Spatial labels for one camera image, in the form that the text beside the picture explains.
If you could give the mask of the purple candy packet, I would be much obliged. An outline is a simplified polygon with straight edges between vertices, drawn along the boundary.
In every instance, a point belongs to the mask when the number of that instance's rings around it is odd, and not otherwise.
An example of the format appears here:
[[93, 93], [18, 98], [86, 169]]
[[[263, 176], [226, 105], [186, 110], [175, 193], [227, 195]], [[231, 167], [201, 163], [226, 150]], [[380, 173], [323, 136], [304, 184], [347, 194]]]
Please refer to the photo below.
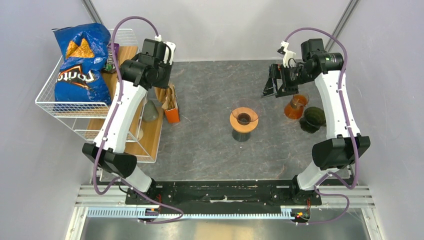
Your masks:
[[120, 48], [120, 45], [118, 43], [113, 43], [113, 44], [109, 43], [107, 45], [108, 55], [107, 55], [106, 62], [104, 64], [103, 68], [102, 68], [103, 72], [105, 72], [105, 73], [115, 73], [116, 72], [116, 66], [115, 66], [115, 63], [114, 63], [114, 60], [113, 60], [113, 50], [112, 49], [114, 49], [115, 58], [118, 58], [119, 48]]

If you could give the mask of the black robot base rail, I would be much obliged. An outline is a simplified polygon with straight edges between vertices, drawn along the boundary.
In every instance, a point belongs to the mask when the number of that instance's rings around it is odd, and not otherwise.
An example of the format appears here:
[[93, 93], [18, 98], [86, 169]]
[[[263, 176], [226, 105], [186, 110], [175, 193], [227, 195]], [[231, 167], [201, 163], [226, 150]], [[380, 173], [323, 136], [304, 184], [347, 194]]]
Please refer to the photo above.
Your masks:
[[147, 196], [185, 215], [277, 214], [282, 206], [322, 204], [315, 191], [301, 190], [293, 179], [158, 181]]

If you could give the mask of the dark glass carafe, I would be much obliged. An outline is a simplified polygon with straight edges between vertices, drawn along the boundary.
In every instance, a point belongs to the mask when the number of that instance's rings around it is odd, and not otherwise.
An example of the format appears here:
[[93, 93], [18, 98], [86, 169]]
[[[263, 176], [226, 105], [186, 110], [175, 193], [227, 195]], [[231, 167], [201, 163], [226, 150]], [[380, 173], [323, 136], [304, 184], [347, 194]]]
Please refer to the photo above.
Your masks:
[[242, 132], [236, 131], [235, 129], [232, 130], [231, 135], [232, 135], [233, 139], [238, 141], [238, 142], [246, 142], [251, 137], [250, 132], [242, 133]]

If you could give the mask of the dark green ceramic dripper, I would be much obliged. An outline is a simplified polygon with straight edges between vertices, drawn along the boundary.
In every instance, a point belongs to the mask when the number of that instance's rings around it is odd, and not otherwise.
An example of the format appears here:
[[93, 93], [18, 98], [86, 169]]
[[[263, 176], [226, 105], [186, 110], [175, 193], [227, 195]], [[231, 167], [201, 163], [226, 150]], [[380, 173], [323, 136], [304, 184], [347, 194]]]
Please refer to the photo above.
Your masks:
[[316, 106], [306, 108], [299, 120], [299, 124], [304, 132], [314, 134], [321, 127], [327, 126], [324, 110]]

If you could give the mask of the orange filter holder box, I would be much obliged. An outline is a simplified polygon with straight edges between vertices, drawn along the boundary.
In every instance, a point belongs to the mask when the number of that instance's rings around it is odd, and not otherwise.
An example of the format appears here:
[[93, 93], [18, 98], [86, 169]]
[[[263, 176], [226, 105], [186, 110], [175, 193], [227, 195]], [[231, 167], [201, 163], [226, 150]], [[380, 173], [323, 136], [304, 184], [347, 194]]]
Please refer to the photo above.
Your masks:
[[180, 122], [180, 112], [178, 103], [176, 101], [166, 100], [162, 105], [162, 108], [168, 123], [176, 124]]

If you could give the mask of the orange liquid glass beaker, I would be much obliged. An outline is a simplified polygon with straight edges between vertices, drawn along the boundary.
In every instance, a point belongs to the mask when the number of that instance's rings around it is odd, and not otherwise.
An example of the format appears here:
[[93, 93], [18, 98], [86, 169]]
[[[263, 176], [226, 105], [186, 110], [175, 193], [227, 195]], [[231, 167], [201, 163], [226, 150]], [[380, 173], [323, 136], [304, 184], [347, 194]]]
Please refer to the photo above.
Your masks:
[[284, 108], [284, 114], [292, 120], [300, 119], [303, 115], [305, 106], [309, 103], [308, 94], [295, 94], [290, 102]]

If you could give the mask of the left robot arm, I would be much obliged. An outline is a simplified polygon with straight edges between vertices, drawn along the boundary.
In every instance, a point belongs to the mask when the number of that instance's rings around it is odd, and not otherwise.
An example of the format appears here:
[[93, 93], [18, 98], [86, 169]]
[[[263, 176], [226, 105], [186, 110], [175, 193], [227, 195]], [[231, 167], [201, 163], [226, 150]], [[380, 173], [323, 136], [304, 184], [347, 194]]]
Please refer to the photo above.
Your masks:
[[133, 118], [150, 88], [167, 89], [175, 57], [176, 44], [146, 38], [141, 51], [123, 61], [117, 69], [118, 81], [104, 123], [92, 143], [82, 153], [94, 167], [129, 184], [144, 204], [152, 204], [157, 191], [154, 180], [138, 166], [137, 157], [125, 152]]

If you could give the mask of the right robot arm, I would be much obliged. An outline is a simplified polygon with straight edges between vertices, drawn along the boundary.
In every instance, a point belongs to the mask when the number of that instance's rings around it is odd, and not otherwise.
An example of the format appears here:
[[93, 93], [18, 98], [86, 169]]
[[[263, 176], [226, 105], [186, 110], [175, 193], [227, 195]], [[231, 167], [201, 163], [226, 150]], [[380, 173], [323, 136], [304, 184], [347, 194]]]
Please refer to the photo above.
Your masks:
[[321, 97], [326, 123], [326, 140], [312, 147], [312, 162], [296, 175], [289, 186], [289, 200], [300, 205], [317, 196], [315, 187], [341, 169], [356, 162], [370, 147], [368, 136], [363, 136], [355, 123], [346, 91], [346, 58], [341, 53], [328, 53], [320, 38], [301, 44], [302, 62], [294, 66], [296, 53], [282, 41], [277, 50], [283, 63], [269, 66], [268, 80], [262, 98], [292, 96], [299, 85], [315, 83]]

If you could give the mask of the blue Doritos chip bag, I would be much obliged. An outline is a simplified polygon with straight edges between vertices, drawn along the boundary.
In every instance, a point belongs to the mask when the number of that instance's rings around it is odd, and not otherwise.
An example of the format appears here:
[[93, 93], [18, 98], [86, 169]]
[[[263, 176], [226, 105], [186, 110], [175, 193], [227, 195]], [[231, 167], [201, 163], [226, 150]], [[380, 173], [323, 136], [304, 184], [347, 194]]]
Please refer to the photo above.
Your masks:
[[109, 57], [111, 34], [100, 23], [54, 28], [63, 57], [54, 86], [57, 102], [93, 102], [110, 105], [109, 88], [101, 70]]

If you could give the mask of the clear glass dripper cone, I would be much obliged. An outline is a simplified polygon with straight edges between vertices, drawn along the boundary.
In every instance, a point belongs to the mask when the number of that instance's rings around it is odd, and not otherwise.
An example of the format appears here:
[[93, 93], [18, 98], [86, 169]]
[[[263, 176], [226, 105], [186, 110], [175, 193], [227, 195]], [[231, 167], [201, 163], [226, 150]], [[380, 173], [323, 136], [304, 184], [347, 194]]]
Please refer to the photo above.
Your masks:
[[238, 124], [247, 126], [259, 119], [261, 111], [262, 106], [259, 102], [249, 98], [241, 98], [233, 103], [231, 115]]

